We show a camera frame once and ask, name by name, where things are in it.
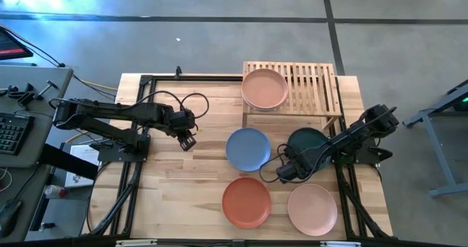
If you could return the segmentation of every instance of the concrete floor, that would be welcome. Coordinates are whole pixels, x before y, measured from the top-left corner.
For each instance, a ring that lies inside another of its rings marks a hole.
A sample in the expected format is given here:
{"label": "concrete floor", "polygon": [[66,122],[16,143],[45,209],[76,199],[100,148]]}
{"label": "concrete floor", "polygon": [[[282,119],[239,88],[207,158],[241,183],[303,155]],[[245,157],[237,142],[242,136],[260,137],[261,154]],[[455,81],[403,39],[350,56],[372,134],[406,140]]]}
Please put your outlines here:
{"label": "concrete floor", "polygon": [[[331,0],[335,18],[468,18],[466,0]],[[95,15],[324,18],[323,0],[34,0],[3,10]],[[117,87],[123,72],[241,72],[245,60],[335,63],[325,23],[155,23],[5,20],[85,79]],[[365,106],[397,106],[403,121],[466,80],[468,26],[337,25],[346,75],[357,75]],[[40,58],[24,59],[47,66]],[[67,97],[103,100],[73,82]],[[456,179],[468,179],[467,122],[437,121]],[[54,129],[59,145],[74,132]],[[430,199],[445,180],[426,131],[406,129],[382,141],[394,152],[382,163],[383,187],[395,236],[432,243],[468,244],[468,193]],[[75,209],[73,220],[57,208]],[[60,228],[28,239],[77,235],[83,201],[50,204],[45,221]]]}

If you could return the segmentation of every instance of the wooden table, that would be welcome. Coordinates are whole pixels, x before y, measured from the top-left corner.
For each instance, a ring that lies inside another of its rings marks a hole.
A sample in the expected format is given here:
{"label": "wooden table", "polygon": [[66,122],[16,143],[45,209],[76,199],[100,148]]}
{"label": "wooden table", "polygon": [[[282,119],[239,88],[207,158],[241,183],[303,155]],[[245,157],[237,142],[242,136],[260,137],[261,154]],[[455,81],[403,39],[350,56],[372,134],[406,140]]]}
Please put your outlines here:
{"label": "wooden table", "polygon": [[[135,103],[140,76],[141,74],[122,75],[117,102],[128,105]],[[363,112],[358,79],[354,76],[341,76],[338,77],[338,82],[344,117],[349,126]],[[183,152],[177,140],[166,137],[164,133],[157,130],[149,132],[151,148],[140,179],[132,238],[345,239],[334,166],[315,173],[308,181],[326,188],[338,205],[338,220],[327,235],[304,235],[289,220],[287,200],[297,184],[266,184],[271,194],[272,211],[265,223],[256,229],[239,229],[224,217],[221,201],[229,182],[239,177],[259,179],[258,172],[241,172],[235,169],[224,153],[227,138],[241,127],[243,100],[240,86],[241,83],[238,82],[157,83],[156,90],[170,91],[180,98],[193,92],[205,94],[210,101],[210,110],[207,115],[197,119],[200,127],[195,136],[197,144],[189,152]],[[166,94],[156,95],[155,101],[178,107],[173,98]],[[201,114],[205,109],[205,101],[201,97],[191,97],[184,105],[193,110],[195,115]],[[120,128],[130,127],[130,122],[127,121],[111,121],[111,124]],[[276,155],[277,145],[287,141],[294,130],[305,126],[321,129],[319,118],[290,116],[250,115],[248,126],[259,129],[268,136],[272,148],[275,148],[272,155]],[[266,167],[265,177],[273,177],[278,166],[279,162],[276,162]],[[116,200],[121,168],[122,163],[110,164],[96,182],[90,207],[90,222],[93,227]],[[364,207],[382,230],[392,235],[379,175],[370,166],[356,165],[355,168]],[[127,204],[123,207],[119,231],[123,227],[126,213]],[[353,229],[358,233],[353,207],[350,207],[350,214]]]}

